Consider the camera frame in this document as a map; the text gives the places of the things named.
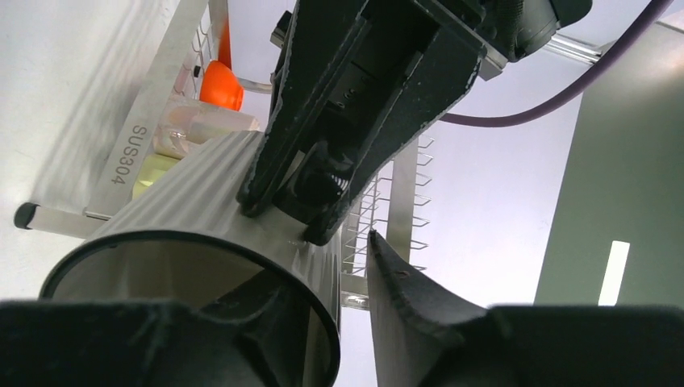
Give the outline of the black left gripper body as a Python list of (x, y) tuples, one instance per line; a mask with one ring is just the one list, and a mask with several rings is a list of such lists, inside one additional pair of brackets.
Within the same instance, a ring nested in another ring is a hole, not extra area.
[[(381, 107), (391, 82), (439, 30), (465, 33), (484, 43), (486, 52), (474, 80), (489, 80), (506, 65), (539, 51), (592, 7), (589, 1), (367, 2), (362, 13), (365, 33), (323, 107)], [(283, 14), (272, 35), (281, 52), (293, 11)], [(272, 74), (272, 106), (281, 52)]]

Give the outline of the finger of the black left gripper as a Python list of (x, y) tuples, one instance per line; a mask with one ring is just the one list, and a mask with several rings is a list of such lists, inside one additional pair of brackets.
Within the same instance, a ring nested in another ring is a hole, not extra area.
[(248, 217), (263, 213), (281, 184), (299, 142), (364, 35), (367, 1), (299, 1), (290, 17), (276, 73), (275, 104), (265, 136), (237, 194)]
[(332, 238), (371, 177), (469, 92), (485, 52), (484, 43), (471, 35), (439, 30), (423, 52), (413, 54), (372, 113), (348, 188), (308, 225), (303, 240), (323, 246)]

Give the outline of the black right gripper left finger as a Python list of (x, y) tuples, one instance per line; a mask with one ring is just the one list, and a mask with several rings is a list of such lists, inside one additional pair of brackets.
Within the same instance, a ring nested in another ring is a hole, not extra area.
[(310, 308), (262, 271), (199, 309), (4, 302), (4, 386), (303, 386)]

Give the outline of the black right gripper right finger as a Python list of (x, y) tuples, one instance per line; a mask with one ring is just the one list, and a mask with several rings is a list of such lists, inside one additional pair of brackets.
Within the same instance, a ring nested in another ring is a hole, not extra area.
[(468, 302), (376, 231), (367, 281), (380, 386), (680, 386), (683, 312)]

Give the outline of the orange plastic bowl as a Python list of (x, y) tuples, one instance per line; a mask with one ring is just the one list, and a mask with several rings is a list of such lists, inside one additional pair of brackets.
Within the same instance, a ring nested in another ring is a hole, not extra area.
[(229, 22), (223, 24), (219, 39), (218, 58), (206, 67), (199, 100), (229, 110), (240, 111), (244, 87), (232, 71)]

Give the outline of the small clear glass cup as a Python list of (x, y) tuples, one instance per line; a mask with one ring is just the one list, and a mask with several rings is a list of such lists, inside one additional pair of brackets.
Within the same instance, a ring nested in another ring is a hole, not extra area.
[(48, 274), (40, 294), (61, 302), (179, 302), (199, 309), (262, 271), (310, 308), (303, 386), (330, 386), (340, 366), (340, 237), (302, 239), (277, 207), (248, 218), (236, 195), (262, 135), (210, 140), (104, 222)]

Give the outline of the stainless steel dish rack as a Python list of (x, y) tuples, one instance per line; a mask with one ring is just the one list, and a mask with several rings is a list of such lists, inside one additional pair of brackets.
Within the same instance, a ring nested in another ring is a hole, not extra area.
[[(251, 115), (200, 101), (211, 68), (230, 54), (229, 4), (192, 1), (190, 13), (185, 5), (179, 2), (146, 75), (145, 82), (156, 89), (136, 95), (124, 127), (108, 144), (89, 204), (73, 212), (25, 202), (15, 211), (17, 228), (84, 239), (207, 140), (265, 128), (264, 121)], [(372, 178), (352, 206), (341, 228), (343, 306), (368, 306), (365, 239), (371, 229), (385, 231), (404, 259), (425, 249), (415, 230), (428, 221), (417, 217), (415, 209), (429, 198), (416, 189), (431, 180), (421, 169), (432, 160), (432, 142), (421, 135)]]

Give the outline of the translucent pink glass mug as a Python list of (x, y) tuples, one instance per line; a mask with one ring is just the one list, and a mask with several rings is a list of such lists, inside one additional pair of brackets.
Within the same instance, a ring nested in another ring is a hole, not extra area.
[(257, 118), (181, 95), (172, 95), (152, 137), (156, 154), (180, 160), (199, 145), (233, 131), (259, 131)]

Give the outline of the pale yellow ceramic mug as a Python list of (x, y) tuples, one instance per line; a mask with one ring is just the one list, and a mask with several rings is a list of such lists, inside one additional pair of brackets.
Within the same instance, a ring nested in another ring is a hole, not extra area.
[(152, 154), (147, 156), (141, 166), (131, 192), (131, 198), (139, 197), (152, 184), (167, 173), (179, 160), (168, 156)]

